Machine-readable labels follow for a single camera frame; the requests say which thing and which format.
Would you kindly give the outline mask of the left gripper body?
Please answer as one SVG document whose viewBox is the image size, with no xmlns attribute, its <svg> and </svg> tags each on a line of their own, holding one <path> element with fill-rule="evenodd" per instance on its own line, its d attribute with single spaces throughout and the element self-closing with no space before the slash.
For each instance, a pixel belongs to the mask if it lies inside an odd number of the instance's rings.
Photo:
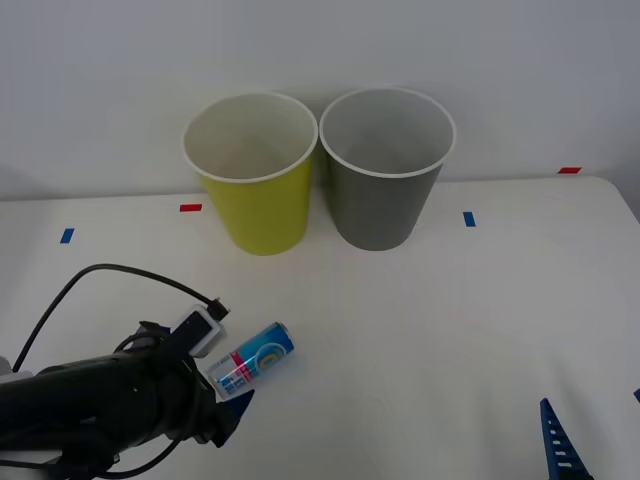
<svg viewBox="0 0 640 480">
<path fill-rule="evenodd" d="M 138 442 L 164 436 L 174 443 L 193 439 L 199 444 L 219 444 L 221 403 L 194 359 L 158 349 L 140 349 L 138 355 L 154 394 L 153 402 L 143 408 L 147 424 Z"/>
</svg>

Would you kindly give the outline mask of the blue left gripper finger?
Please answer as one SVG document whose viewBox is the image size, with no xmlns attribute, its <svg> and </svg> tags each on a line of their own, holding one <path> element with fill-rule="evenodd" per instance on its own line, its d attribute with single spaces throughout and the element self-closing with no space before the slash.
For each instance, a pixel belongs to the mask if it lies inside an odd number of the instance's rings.
<svg viewBox="0 0 640 480">
<path fill-rule="evenodd" d="M 234 398 L 216 404 L 214 415 L 215 433 L 211 438 L 211 442 L 216 447 L 222 447 L 235 433 L 254 394 L 254 390 L 249 390 Z"/>
</svg>

